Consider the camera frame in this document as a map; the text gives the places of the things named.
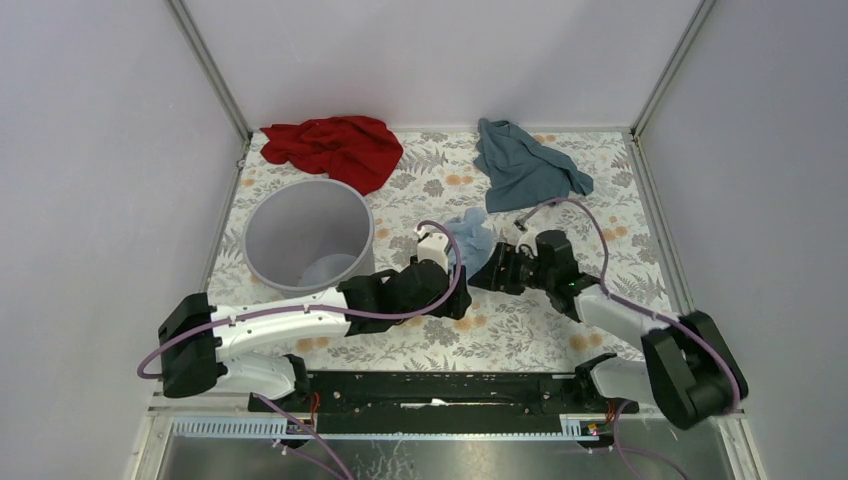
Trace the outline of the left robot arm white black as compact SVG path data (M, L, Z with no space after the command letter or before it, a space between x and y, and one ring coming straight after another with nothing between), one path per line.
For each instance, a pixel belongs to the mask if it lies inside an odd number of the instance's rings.
M157 332L163 394L180 399L220 387L258 393L296 411L310 397L304 360L294 354L274 360L258 349L384 333L422 316L460 320L470 304L465 266L448 271L418 259L401 271L355 276L288 301L214 306L206 293L190 294Z

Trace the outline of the light blue plastic trash bag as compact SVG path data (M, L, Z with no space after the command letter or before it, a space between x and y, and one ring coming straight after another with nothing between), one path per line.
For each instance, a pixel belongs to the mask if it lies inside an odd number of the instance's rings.
M444 223L456 240L468 279L481 270L495 247L495 233L484 225L486 218L484 209L471 207Z

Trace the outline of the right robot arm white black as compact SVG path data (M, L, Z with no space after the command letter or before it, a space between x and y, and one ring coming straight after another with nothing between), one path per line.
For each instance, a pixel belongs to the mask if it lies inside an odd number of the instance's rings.
M657 407L679 429L735 410L749 386L714 320L702 311L670 317L610 292L583 272L562 231L500 242L469 280L509 295L544 292L568 318L597 327L638 349L640 361L615 354L576 367L575 402L597 412L612 399Z

